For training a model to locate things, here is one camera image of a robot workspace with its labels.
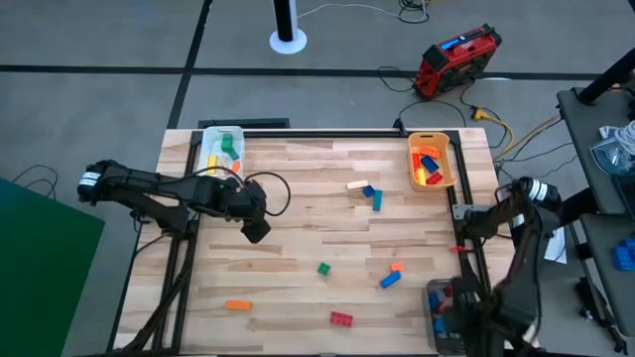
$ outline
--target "black pole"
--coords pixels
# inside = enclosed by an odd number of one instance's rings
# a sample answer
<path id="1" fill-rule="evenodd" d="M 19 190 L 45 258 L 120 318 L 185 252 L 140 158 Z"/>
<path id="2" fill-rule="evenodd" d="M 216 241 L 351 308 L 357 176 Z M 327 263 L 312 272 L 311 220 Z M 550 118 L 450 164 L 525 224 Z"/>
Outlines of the black pole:
<path id="1" fill-rule="evenodd" d="M 274 10 L 276 11 L 278 38 L 283 42 L 293 41 L 294 33 L 293 25 L 291 24 L 291 4 L 289 0 L 274 0 Z"/>
<path id="2" fill-rule="evenodd" d="M 613 84 L 627 82 L 629 73 L 633 68 L 635 68 L 635 49 L 624 55 L 623 58 L 607 69 L 603 75 L 589 84 L 587 88 L 577 95 L 577 100 L 583 104 L 591 104 Z"/>

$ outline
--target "wooden table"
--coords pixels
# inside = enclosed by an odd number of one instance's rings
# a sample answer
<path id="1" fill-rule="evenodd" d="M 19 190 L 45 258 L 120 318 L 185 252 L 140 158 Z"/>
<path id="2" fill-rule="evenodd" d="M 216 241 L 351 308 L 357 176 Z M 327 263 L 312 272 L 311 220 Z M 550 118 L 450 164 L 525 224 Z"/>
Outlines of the wooden table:
<path id="1" fill-rule="evenodd" d="M 498 183 L 485 132 L 456 130 L 474 203 L 490 205 Z M 190 137 L 190 130 L 166 132 L 157 172 L 183 175 Z M 449 250 L 455 243 L 446 192 L 412 190 L 406 150 L 405 139 L 247 139 L 245 174 L 285 177 L 291 206 L 268 218 L 272 231 L 257 245 L 237 223 L 203 218 L 181 352 L 435 353 L 422 288 L 458 275 L 459 266 Z M 346 190 L 346 182 L 361 179 L 384 190 L 380 212 L 361 191 Z M 283 185 L 275 178 L 258 181 L 269 209 L 277 211 L 286 199 Z M 456 192 L 462 202 L 459 185 Z M 158 235 L 156 226 L 144 227 L 140 245 Z M 115 347 L 130 341 L 157 306 L 169 246 L 164 239 L 136 258 Z M 493 285 L 514 249 L 494 237 L 484 250 Z M 320 262 L 332 266 L 327 279 L 317 273 Z M 378 283 L 392 262 L 404 263 L 403 278 L 382 290 Z M 226 310 L 228 299 L 250 299 L 254 308 Z M 330 326 L 332 310 L 354 315 L 353 328 Z M 171 326 L 168 319 L 168 336 Z"/>

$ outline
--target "red battery charger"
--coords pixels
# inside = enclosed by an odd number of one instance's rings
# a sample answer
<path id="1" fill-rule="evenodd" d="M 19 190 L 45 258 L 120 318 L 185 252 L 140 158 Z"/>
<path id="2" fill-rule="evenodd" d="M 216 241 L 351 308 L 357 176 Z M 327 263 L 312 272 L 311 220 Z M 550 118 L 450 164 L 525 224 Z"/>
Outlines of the red battery charger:
<path id="1" fill-rule="evenodd" d="M 502 39 L 485 24 L 437 45 L 425 53 L 413 87 L 424 99 L 432 99 L 479 76 Z"/>

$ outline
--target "white base stand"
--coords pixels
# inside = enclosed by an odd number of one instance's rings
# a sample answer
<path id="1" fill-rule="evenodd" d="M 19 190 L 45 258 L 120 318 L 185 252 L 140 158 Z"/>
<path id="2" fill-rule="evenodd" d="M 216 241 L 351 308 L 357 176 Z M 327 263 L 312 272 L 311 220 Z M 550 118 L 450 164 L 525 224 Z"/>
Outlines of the white base stand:
<path id="1" fill-rule="evenodd" d="M 291 42 L 280 41 L 278 32 L 271 34 L 269 38 L 269 46 L 281 55 L 293 55 L 302 51 L 307 46 L 307 35 L 300 29 L 297 32 L 298 36 Z"/>

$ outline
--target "yellow cable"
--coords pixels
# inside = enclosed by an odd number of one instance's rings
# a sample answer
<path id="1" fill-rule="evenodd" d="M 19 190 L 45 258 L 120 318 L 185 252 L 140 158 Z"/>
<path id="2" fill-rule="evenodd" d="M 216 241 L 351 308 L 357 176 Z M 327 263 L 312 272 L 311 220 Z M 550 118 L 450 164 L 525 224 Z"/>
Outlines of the yellow cable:
<path id="1" fill-rule="evenodd" d="M 507 143 L 507 146 L 505 147 L 503 152 L 509 150 L 509 147 L 511 147 L 514 144 L 514 140 L 516 140 L 516 136 L 514 135 L 514 131 L 512 130 L 512 128 L 509 125 L 507 125 L 507 123 L 505 123 L 504 121 L 490 117 L 490 116 L 483 117 L 481 118 L 481 120 L 493 121 L 496 124 L 502 125 L 505 128 L 505 130 L 507 130 L 511 139 L 509 140 L 509 143 Z"/>
<path id="2" fill-rule="evenodd" d="M 542 122 L 539 126 L 537 126 L 536 128 L 534 128 L 532 131 L 530 131 L 529 133 L 527 133 L 527 135 L 525 135 L 521 140 L 519 140 L 516 144 L 512 145 L 511 147 L 507 147 L 505 148 L 505 150 L 503 150 L 502 153 L 498 154 L 496 157 L 494 157 L 493 160 L 498 160 L 502 157 L 504 157 L 507 153 L 509 153 L 510 151 L 514 150 L 517 146 L 519 146 L 520 144 L 522 144 L 525 140 L 527 139 L 531 139 L 532 137 L 534 137 L 535 135 L 538 134 L 539 130 L 544 127 L 547 126 L 549 124 L 552 124 L 556 119 L 558 119 L 560 117 L 560 115 L 556 115 L 553 116 L 549 119 L 547 119 L 546 121 Z"/>

